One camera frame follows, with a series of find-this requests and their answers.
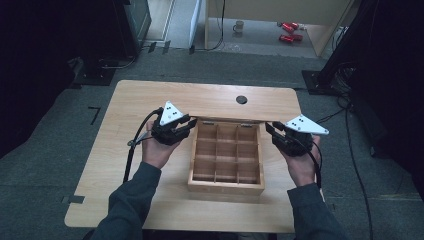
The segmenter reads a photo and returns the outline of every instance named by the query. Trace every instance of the black cable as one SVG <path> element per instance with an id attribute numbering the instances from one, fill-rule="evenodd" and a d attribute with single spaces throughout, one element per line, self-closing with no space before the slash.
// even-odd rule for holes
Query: black cable
<path id="1" fill-rule="evenodd" d="M 101 67 L 102 69 L 123 69 L 123 68 L 126 68 L 126 67 L 129 67 L 134 61 L 135 61 L 135 58 L 136 57 L 133 57 L 132 59 L 131 59 L 131 61 L 129 62 L 129 63 L 127 63 L 127 64 L 125 64 L 125 65 L 121 65 L 121 66 L 116 66 L 116 67 L 105 67 L 105 66 L 103 66 L 103 67 Z"/>
<path id="2" fill-rule="evenodd" d="M 331 114 L 331 115 L 328 115 L 328 116 L 326 116 L 326 117 L 323 117 L 323 118 L 321 118 L 321 119 L 317 120 L 317 121 L 316 121 L 316 123 L 323 123 L 323 122 L 326 122 L 326 121 L 330 120 L 332 117 L 336 116 L 337 114 L 339 114 L 339 113 L 343 112 L 344 110 L 345 110 L 345 109 L 340 109 L 339 111 L 337 111 L 337 112 L 335 112 L 335 113 L 333 113 L 333 114 Z"/>
<path id="3" fill-rule="evenodd" d="M 221 38 L 219 39 L 218 43 L 215 45 L 215 47 L 213 48 L 204 48 L 204 49 L 198 49 L 197 51 L 213 51 L 217 48 L 219 48 L 219 46 L 221 46 L 221 44 L 224 42 L 224 14 L 225 14 L 225 0 L 224 3 L 222 4 L 222 14 L 221 14 Z"/>
<path id="4" fill-rule="evenodd" d="M 150 46 L 151 45 L 148 45 L 148 46 L 144 46 L 144 47 L 142 47 L 141 48 L 141 51 L 143 51 L 144 49 L 149 49 L 150 48 Z M 164 49 L 165 47 L 161 47 L 161 46 L 157 46 L 157 47 L 155 47 L 155 48 L 161 48 L 161 49 Z M 176 48 L 176 47 L 167 47 L 167 49 L 171 49 L 171 50 L 190 50 L 189 48 Z"/>
<path id="5" fill-rule="evenodd" d="M 349 122 L 348 122 L 348 113 L 349 113 L 349 111 L 346 109 L 345 123 L 346 123 L 347 138 L 348 138 L 348 142 L 349 142 L 350 156 L 352 158 L 352 163 L 353 163 L 353 167 L 355 169 L 356 177 L 358 178 L 359 185 L 361 185 L 361 190 L 362 190 L 362 193 L 363 193 L 363 196 L 364 196 L 365 206 L 366 206 L 367 215 L 368 215 L 370 240 L 372 240 L 373 239 L 373 229 L 372 229 L 371 211 L 370 211 L 370 206 L 369 206 L 369 203 L 368 203 L 368 195 L 367 195 L 367 192 L 365 190 L 364 183 L 362 182 L 362 178 L 359 175 L 358 167 L 356 166 L 355 157 L 353 155 L 352 139 L 351 139 L 351 136 L 350 136 Z"/>
<path id="6" fill-rule="evenodd" d="M 154 114 L 158 114 L 162 111 L 163 111 L 163 108 L 160 107 L 160 108 L 154 110 L 153 112 L 151 112 L 149 115 L 147 115 L 147 117 L 144 119 L 144 121 L 141 123 L 140 127 L 138 128 L 137 133 L 135 134 L 134 139 L 131 142 L 131 148 L 128 151 L 127 165 L 125 166 L 125 174 L 124 174 L 124 181 L 123 181 L 124 183 L 128 181 L 128 177 L 130 175 L 131 163 L 132 163 L 132 159 L 133 159 L 133 156 L 134 156 L 134 150 L 135 150 L 135 147 L 137 145 L 136 141 L 137 141 L 138 136 L 140 135 L 141 130 L 144 128 L 144 125 L 146 125 L 147 121 L 149 121 L 150 117 L 152 117 Z"/>
<path id="7" fill-rule="evenodd" d="M 293 90 L 295 90 L 296 92 L 300 92 L 300 91 L 304 91 L 304 92 L 309 92 L 309 93 L 318 93 L 318 94 L 320 94 L 321 93 L 321 91 L 320 90 L 315 90 L 315 89 L 307 89 L 307 88 L 302 88 L 302 87 L 299 87 L 299 88 L 297 88 L 297 87 L 295 87 L 295 88 L 292 88 Z"/>
<path id="8" fill-rule="evenodd" d="M 322 153 L 321 153 L 321 149 L 319 148 L 318 144 L 316 144 L 314 141 L 312 141 L 312 143 L 315 145 L 315 147 L 317 147 L 318 149 L 318 153 L 319 153 L 319 159 L 321 159 L 321 163 L 319 164 L 319 170 L 322 169 Z"/>
<path id="9" fill-rule="evenodd" d="M 142 141 L 147 140 L 147 139 L 150 139 L 150 138 L 154 138 L 154 137 L 142 138 L 142 139 L 138 140 L 136 144 L 138 145 L 138 144 L 140 144 Z"/>
<path id="10" fill-rule="evenodd" d="M 343 27 L 343 29 L 342 29 L 341 33 L 340 33 L 340 34 L 339 34 L 339 36 L 337 37 L 337 40 L 336 40 L 336 48 L 337 48 L 337 46 L 339 45 L 340 40 L 341 40 L 341 39 L 343 38 L 343 36 L 345 35 L 345 33 L 346 33 L 347 29 L 349 29 L 349 28 L 348 28 L 348 27 Z"/>
<path id="11" fill-rule="evenodd" d="M 321 167 L 320 167 L 320 164 L 318 163 L 318 161 L 315 159 L 314 155 L 310 151 L 308 151 L 307 154 L 309 155 L 309 157 L 314 162 L 315 175 L 317 176 L 317 186 L 318 186 L 319 189 L 321 189 Z"/>

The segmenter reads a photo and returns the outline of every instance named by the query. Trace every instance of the person's left hand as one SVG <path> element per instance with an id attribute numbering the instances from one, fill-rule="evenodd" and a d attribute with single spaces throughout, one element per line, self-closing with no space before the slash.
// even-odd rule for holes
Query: person's left hand
<path id="1" fill-rule="evenodd" d="M 146 130 L 148 131 L 146 138 L 149 139 L 143 140 L 141 143 L 143 151 L 142 161 L 161 169 L 168 162 L 172 152 L 181 142 L 177 142 L 171 146 L 159 143 L 156 139 L 151 138 L 152 127 L 152 121 L 146 123 Z"/>

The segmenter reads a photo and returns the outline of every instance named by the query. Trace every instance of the gray carpet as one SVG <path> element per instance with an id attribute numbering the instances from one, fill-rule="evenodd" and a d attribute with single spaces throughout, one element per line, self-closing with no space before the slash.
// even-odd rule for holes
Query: gray carpet
<path id="1" fill-rule="evenodd" d="M 109 87 L 67 89 L 31 138 L 0 160 L 0 239 L 82 239 L 88 229 L 68 228 L 64 217 L 116 83 L 122 79 L 304 88 L 301 70 L 320 70 L 324 60 L 223 52 L 161 49 L 117 70 Z M 298 91 L 302 112 L 313 120 L 336 112 L 335 97 Z M 96 110 L 100 113 L 92 124 Z M 348 114 L 353 151 L 370 201 L 374 239 L 422 239 L 424 205 L 410 175 L 390 159 L 369 156 L 369 142 Z M 369 239 L 363 195 L 350 158 L 345 116 L 322 124 L 323 191 L 352 239 Z M 293 239 L 279 234 L 279 239 Z"/>

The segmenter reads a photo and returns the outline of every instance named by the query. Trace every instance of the wooden table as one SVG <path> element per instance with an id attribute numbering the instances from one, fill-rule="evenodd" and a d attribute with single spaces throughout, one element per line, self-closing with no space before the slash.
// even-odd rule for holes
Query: wooden table
<path id="1" fill-rule="evenodd" d="M 308 35 L 317 56 L 326 45 L 355 0 L 227 0 L 226 19 L 308 24 Z M 209 18 L 221 18 L 224 0 L 206 1 L 205 48 L 208 48 Z"/>
<path id="2" fill-rule="evenodd" d="M 248 102 L 240 105 L 236 97 Z M 170 100 L 183 113 L 286 122 L 300 114 L 294 90 L 285 88 L 120 81 L 112 96 L 75 195 L 65 217 L 70 227 L 96 227 L 107 215 L 108 197 L 122 183 L 129 147 L 140 123 Z M 261 124 L 265 191 L 259 197 L 188 191 L 193 136 L 174 151 L 153 198 L 145 229 L 294 232 L 287 190 L 294 187 L 287 165 Z M 136 148 L 130 178 L 141 160 Z"/>

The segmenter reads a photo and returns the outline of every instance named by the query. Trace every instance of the white triangular marker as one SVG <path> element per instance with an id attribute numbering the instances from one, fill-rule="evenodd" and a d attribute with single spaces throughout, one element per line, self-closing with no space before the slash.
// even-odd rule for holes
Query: white triangular marker
<path id="1" fill-rule="evenodd" d="M 295 130 L 296 132 L 302 133 L 312 133 L 312 134 L 322 134 L 328 135 L 330 132 L 316 124 L 311 119 L 300 114 L 298 117 L 288 121 L 285 125 L 286 127 Z"/>
<path id="2" fill-rule="evenodd" d="M 160 125 L 164 126 L 182 118 L 183 116 L 184 114 L 180 112 L 180 110 L 178 110 L 170 101 L 167 101 L 163 108 L 162 117 L 160 118 Z"/>

